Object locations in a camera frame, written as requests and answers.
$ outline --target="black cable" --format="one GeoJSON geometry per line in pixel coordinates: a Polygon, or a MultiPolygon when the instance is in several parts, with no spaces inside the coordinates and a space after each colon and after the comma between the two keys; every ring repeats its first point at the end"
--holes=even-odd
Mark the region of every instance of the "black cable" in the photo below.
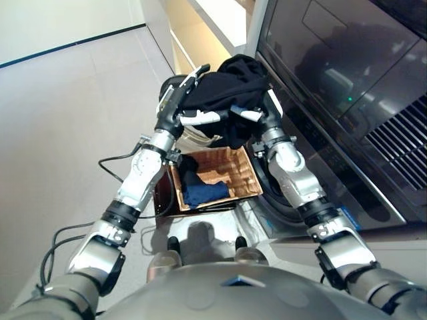
{"type": "Polygon", "coordinates": [[[172,208],[172,205],[175,202],[175,188],[173,187],[173,181],[172,181],[171,173],[169,172],[169,170],[166,170],[166,174],[167,174],[167,179],[169,180],[169,186],[171,188],[171,199],[169,200],[169,204],[161,213],[159,213],[157,215],[149,215],[147,217],[139,217],[138,219],[160,218],[160,217],[164,216],[172,208]]]}
{"type": "MultiPolygon", "coordinates": [[[[62,231],[65,231],[65,230],[70,230],[70,229],[76,229],[76,228],[83,228],[83,227],[88,227],[88,226],[90,226],[90,225],[93,225],[95,222],[94,221],[92,221],[92,222],[88,222],[88,223],[82,223],[82,224],[80,224],[80,225],[70,225],[70,226],[68,226],[68,227],[64,227],[64,228],[60,228],[58,231],[56,231],[55,232],[55,234],[53,235],[53,237],[52,237],[52,247],[54,246],[54,245],[56,245],[56,240],[57,240],[57,238],[58,238],[58,235],[62,232],[62,231]]],[[[51,254],[51,258],[50,258],[50,260],[49,260],[49,270],[48,270],[48,272],[47,272],[47,277],[46,277],[46,279],[47,279],[47,282],[50,282],[50,280],[51,280],[51,277],[52,277],[52,271],[53,271],[53,263],[55,262],[55,252],[52,252],[52,254],[51,254]]]]}
{"type": "Polygon", "coordinates": [[[106,172],[108,172],[110,175],[112,175],[114,178],[116,178],[118,181],[120,181],[121,183],[123,183],[123,179],[121,177],[119,177],[118,175],[116,175],[113,171],[111,171],[110,169],[108,169],[106,166],[104,166],[102,163],[106,162],[106,161],[112,161],[112,160],[120,160],[120,159],[126,159],[129,157],[132,157],[133,155],[135,155],[139,148],[141,148],[142,144],[140,142],[138,142],[135,147],[133,148],[131,153],[128,153],[127,155],[118,155],[117,157],[110,157],[110,158],[104,158],[98,161],[98,165],[104,169],[106,172]]]}
{"type": "Polygon", "coordinates": [[[41,286],[44,288],[47,284],[46,282],[46,278],[45,278],[45,268],[46,268],[46,262],[49,258],[49,256],[52,254],[52,252],[54,252],[56,250],[56,248],[58,248],[59,246],[63,245],[64,243],[68,243],[74,240],[80,240],[82,238],[84,238],[85,235],[77,235],[75,237],[71,237],[65,240],[62,240],[60,242],[58,242],[57,244],[55,244],[54,246],[52,246],[45,254],[45,256],[43,257],[43,260],[41,262],[41,266],[40,266],[40,283],[41,286]]]}

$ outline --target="white wall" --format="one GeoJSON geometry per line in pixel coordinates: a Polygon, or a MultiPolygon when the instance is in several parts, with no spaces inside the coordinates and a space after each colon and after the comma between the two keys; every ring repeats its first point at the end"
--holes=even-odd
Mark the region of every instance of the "white wall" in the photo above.
{"type": "Polygon", "coordinates": [[[0,64],[144,22],[138,0],[0,0],[0,64]]]}

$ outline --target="black appliance panel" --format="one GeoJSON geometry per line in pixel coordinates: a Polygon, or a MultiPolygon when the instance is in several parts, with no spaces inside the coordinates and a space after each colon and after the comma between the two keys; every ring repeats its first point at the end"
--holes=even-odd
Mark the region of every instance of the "black appliance panel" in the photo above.
{"type": "Polygon", "coordinates": [[[419,39],[368,0],[287,0],[269,7],[264,45],[335,118],[419,39]]]}

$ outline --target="wall baseboard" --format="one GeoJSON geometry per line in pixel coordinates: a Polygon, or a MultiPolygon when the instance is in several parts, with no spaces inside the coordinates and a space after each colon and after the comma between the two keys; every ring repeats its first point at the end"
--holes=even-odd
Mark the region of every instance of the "wall baseboard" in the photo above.
{"type": "Polygon", "coordinates": [[[117,35],[118,33],[130,31],[130,30],[134,30],[134,29],[138,29],[138,28],[142,28],[142,27],[145,27],[145,23],[142,23],[140,25],[134,25],[132,27],[128,27],[128,28],[125,28],[125,29],[120,29],[120,30],[112,31],[112,32],[109,32],[109,33],[104,33],[102,35],[97,35],[97,36],[90,37],[90,38],[87,38],[87,39],[84,39],[84,40],[79,40],[79,41],[76,41],[76,42],[68,43],[66,45],[61,45],[61,46],[53,48],[53,49],[49,49],[49,50],[45,50],[45,51],[42,51],[42,52],[34,53],[32,55],[28,55],[28,56],[23,57],[23,58],[19,58],[19,59],[16,59],[16,60],[12,60],[10,62],[3,63],[3,64],[0,65],[0,69],[4,68],[4,67],[8,67],[10,65],[14,65],[16,63],[19,63],[19,62],[22,62],[22,61],[25,61],[25,60],[29,60],[29,59],[32,59],[32,58],[39,57],[41,55],[46,55],[46,54],[48,54],[50,52],[55,52],[55,51],[58,51],[58,50],[62,50],[62,49],[65,49],[65,48],[72,47],[74,45],[80,45],[82,43],[86,43],[86,42],[90,42],[90,41],[93,41],[93,40],[98,40],[98,39],[101,39],[101,38],[109,37],[110,35],[117,35]]]}

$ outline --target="white floor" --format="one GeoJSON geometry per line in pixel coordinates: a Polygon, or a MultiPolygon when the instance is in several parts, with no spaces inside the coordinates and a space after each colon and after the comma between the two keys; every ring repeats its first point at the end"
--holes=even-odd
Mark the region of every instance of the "white floor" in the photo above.
{"type": "MultiPolygon", "coordinates": [[[[127,153],[153,131],[159,88],[171,75],[147,28],[0,69],[0,311],[56,229],[100,217],[119,185],[97,160],[127,153]]],[[[128,165],[111,167],[124,175],[128,165]]],[[[63,270],[61,259],[55,267],[63,270]]]]}

